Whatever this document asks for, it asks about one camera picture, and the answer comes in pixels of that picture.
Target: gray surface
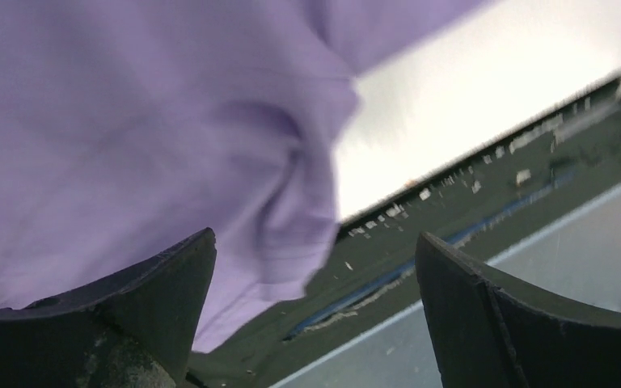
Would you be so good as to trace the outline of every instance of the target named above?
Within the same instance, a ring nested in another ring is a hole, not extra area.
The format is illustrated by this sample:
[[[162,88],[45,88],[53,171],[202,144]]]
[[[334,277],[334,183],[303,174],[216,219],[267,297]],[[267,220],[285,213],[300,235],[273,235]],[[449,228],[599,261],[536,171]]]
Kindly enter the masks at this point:
[[[621,184],[489,263],[565,297],[621,310]],[[275,387],[440,387],[426,325],[417,303]]]

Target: blue line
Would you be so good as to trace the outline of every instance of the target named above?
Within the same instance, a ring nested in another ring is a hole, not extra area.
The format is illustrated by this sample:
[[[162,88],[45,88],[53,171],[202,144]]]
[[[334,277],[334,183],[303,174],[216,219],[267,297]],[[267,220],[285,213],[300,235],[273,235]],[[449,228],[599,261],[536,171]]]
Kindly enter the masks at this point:
[[[458,233],[451,235],[444,240],[454,247],[461,247],[471,239],[473,239],[477,234],[484,232],[487,229],[492,228],[495,224],[502,221],[503,219],[513,215],[518,210],[533,204],[537,200],[541,200],[549,193],[553,192],[557,188],[564,186],[566,183],[569,183],[574,178],[574,171],[568,172],[564,175],[559,176],[550,184],[547,184],[543,188],[540,188],[536,192],[532,192],[531,194],[520,198],[519,200],[514,200],[504,206],[499,213],[491,217],[484,218],[482,221],[475,223],[473,226],[466,228]],[[415,267],[415,259],[410,259],[405,264],[399,265],[397,268],[381,275],[377,279],[367,283],[353,291],[349,295],[342,297],[338,301],[332,303],[331,305],[321,309],[310,317],[301,321],[294,329],[292,329],[289,334],[285,337],[285,340],[291,340],[293,337],[301,334],[307,327],[314,326],[318,323],[321,323],[325,319],[330,318],[332,315],[341,312],[342,310],[350,307],[358,303],[359,301],[365,299],[370,294],[375,293],[380,288],[385,285],[390,284],[392,281],[399,279],[406,271],[411,270]]]

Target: lavender fabric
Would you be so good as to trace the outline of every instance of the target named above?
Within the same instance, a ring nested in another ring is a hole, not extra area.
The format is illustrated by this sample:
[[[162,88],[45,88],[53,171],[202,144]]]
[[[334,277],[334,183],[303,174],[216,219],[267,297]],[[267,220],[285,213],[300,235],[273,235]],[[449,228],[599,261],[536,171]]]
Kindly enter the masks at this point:
[[[0,307],[212,227],[193,349],[302,297],[352,79],[481,0],[0,0]]]

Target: dark green surface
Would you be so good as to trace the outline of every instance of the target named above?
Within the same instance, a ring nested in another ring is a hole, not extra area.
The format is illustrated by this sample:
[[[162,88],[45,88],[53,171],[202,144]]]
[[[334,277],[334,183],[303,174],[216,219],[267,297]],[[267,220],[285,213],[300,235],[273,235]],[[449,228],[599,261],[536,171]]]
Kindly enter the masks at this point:
[[[616,87],[617,83],[611,83],[595,91],[589,96],[591,106],[612,101]],[[584,106],[584,99],[577,102],[578,107]],[[563,114],[565,120],[570,119],[573,103],[566,104]],[[518,133],[531,130],[535,125],[528,125]],[[421,231],[446,237],[545,185],[550,179],[551,160],[570,158],[577,169],[575,181],[485,231],[463,248],[465,252],[488,259],[621,182],[621,109],[601,124],[557,146],[555,152],[551,152],[552,135],[548,133],[511,155],[507,145],[515,136],[517,134],[423,183],[432,191],[427,200],[418,197],[422,187],[395,199],[408,217],[403,217],[402,213],[386,217],[385,222],[378,221],[378,226],[371,230],[364,227],[369,238],[366,234],[349,237],[346,232],[368,221],[376,221],[391,203],[346,226],[327,266],[308,286],[308,297],[274,306],[215,352],[192,355],[192,372],[211,388],[223,384],[246,388],[270,386],[403,310],[419,299],[414,276],[361,308],[357,316],[302,334],[288,343],[282,342],[304,318],[411,259]],[[506,146],[506,154],[496,159],[494,149],[498,146]],[[483,161],[486,154],[492,156],[492,163]],[[530,169],[533,178],[517,188],[516,173],[524,169]],[[441,181],[453,173],[457,174],[453,184],[442,186]],[[481,182],[482,188],[473,194],[471,185],[475,180]]]

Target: purple cloth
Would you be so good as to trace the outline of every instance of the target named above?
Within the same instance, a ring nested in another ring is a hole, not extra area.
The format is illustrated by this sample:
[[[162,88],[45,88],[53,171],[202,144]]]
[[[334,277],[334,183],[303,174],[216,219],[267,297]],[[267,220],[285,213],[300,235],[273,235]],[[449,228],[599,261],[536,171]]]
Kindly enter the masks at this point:
[[[352,79],[482,0],[0,0],[0,307],[212,227],[194,350],[299,298]]]

